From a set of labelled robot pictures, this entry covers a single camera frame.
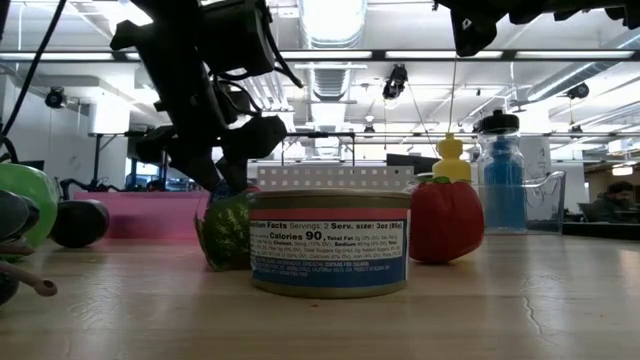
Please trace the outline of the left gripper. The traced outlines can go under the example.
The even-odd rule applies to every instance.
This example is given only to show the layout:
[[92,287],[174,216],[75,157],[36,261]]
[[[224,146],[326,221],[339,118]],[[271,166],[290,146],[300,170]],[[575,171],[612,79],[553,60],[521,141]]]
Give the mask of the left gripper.
[[[229,119],[213,89],[171,101],[166,112],[173,124],[148,131],[135,145],[143,162],[158,162],[167,154],[169,166],[207,191],[220,181],[212,149],[228,129]],[[227,184],[242,192],[248,184],[248,161],[268,156],[287,135],[278,116],[253,117],[238,129],[225,133],[219,170]]]

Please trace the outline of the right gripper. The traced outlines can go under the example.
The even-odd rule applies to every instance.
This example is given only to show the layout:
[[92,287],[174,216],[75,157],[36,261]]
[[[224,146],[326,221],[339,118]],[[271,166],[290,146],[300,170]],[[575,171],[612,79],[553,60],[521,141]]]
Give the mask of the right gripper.
[[449,9],[459,57],[474,56],[490,45],[505,16],[505,9],[492,0],[449,0]]

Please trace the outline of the yellow plastic bottle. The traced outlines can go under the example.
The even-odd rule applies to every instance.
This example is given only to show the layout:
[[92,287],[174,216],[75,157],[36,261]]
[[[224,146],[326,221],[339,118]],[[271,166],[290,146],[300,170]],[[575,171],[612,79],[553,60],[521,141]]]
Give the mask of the yellow plastic bottle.
[[451,182],[471,182],[471,165],[461,159],[463,143],[456,139],[452,133],[447,133],[443,140],[436,144],[436,150],[440,160],[433,167],[435,177],[446,177]]

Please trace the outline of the red toy strawberry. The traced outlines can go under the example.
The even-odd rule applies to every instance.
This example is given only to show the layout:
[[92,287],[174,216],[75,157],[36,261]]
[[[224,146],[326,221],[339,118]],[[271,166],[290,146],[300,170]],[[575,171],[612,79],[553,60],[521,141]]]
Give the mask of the red toy strawberry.
[[468,181],[447,177],[420,180],[411,189],[409,257],[444,264],[480,247],[484,214]]

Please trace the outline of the pink plastic bin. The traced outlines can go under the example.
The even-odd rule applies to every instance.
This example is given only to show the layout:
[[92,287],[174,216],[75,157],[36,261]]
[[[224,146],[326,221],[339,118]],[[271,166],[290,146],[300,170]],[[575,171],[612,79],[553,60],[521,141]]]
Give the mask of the pink plastic bin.
[[107,239],[195,242],[194,218],[208,192],[77,192],[73,200],[97,200],[108,210]]

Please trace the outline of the white perforated basket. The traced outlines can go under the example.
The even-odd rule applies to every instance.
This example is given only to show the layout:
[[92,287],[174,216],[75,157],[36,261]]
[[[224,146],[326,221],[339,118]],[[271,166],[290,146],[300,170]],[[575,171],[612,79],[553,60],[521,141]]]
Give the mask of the white perforated basket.
[[257,185],[265,191],[307,189],[404,190],[414,180],[406,166],[261,166]]

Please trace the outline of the dark purple toy plum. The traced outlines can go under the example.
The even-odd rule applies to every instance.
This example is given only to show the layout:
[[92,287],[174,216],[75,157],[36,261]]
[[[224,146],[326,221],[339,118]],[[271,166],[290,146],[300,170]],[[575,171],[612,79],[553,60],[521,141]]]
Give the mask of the dark purple toy plum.
[[83,248],[101,240],[110,225],[110,214],[100,201],[67,200],[58,204],[49,238],[65,248]]

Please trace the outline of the black distant monitor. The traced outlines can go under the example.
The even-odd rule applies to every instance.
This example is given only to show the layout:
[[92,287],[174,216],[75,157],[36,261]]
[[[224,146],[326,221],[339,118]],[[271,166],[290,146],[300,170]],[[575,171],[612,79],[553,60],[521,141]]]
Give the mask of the black distant monitor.
[[412,167],[413,173],[415,175],[421,173],[431,173],[433,165],[438,161],[438,158],[414,155],[388,154],[386,156],[386,164],[388,166]]

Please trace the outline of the gold-top blue-label tin can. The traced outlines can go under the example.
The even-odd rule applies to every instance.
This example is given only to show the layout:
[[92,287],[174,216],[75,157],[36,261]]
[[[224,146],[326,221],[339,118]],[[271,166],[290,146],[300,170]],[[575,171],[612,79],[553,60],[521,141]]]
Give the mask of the gold-top blue-label tin can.
[[254,286],[279,295],[364,298],[407,284],[410,196],[317,189],[251,193]]

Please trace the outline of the blue plastic bottle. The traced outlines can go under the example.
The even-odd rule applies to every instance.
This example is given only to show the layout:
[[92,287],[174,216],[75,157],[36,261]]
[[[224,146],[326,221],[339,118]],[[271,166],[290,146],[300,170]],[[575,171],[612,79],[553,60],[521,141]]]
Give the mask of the blue plastic bottle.
[[516,136],[498,136],[489,143],[489,162],[483,167],[485,218],[491,231],[526,229],[523,157]]

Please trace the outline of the green toy apple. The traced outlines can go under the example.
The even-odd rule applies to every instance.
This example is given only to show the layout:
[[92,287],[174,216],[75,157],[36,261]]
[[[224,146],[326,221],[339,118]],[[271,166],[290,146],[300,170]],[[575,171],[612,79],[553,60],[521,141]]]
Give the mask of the green toy apple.
[[0,164],[0,190],[33,200],[39,207],[39,222],[26,232],[25,243],[37,249],[48,238],[58,211],[55,183],[41,170],[13,163]]

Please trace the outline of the clear plastic bin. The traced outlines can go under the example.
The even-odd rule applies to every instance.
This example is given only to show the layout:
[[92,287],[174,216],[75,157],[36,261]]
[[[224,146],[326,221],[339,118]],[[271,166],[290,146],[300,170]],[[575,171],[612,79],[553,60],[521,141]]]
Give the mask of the clear plastic bin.
[[[406,191],[411,195],[411,189],[420,180],[432,179],[418,176],[409,183]],[[543,178],[526,180],[524,178],[526,196],[526,233],[529,231],[559,232],[564,219],[565,173],[556,171]],[[476,191],[480,203],[479,184],[472,186]],[[517,233],[489,233],[489,234],[517,234]]]

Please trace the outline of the person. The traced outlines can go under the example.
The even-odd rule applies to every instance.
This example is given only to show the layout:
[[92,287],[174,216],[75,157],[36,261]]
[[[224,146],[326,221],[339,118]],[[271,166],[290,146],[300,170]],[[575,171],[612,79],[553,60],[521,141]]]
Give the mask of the person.
[[634,186],[627,181],[610,184],[592,203],[579,205],[587,222],[631,223],[638,222],[638,213],[632,207]]

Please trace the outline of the silver ceiling air duct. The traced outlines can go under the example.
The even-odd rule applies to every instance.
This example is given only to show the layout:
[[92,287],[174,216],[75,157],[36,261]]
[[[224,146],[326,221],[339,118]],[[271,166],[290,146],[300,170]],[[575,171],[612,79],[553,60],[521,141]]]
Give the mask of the silver ceiling air duct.
[[354,49],[361,45],[367,0],[298,0],[304,46]]

